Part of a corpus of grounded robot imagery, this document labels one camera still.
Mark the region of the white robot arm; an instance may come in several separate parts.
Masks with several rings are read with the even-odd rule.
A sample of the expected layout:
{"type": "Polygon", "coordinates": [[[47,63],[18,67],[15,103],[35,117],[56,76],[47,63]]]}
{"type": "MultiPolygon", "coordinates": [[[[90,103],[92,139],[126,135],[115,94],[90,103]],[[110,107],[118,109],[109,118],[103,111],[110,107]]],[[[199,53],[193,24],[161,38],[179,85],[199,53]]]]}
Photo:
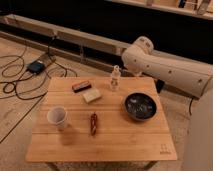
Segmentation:
{"type": "Polygon", "coordinates": [[[181,171],[213,171],[213,64],[164,57],[141,36],[122,53],[124,66],[142,72],[198,98],[189,123],[181,171]]]}

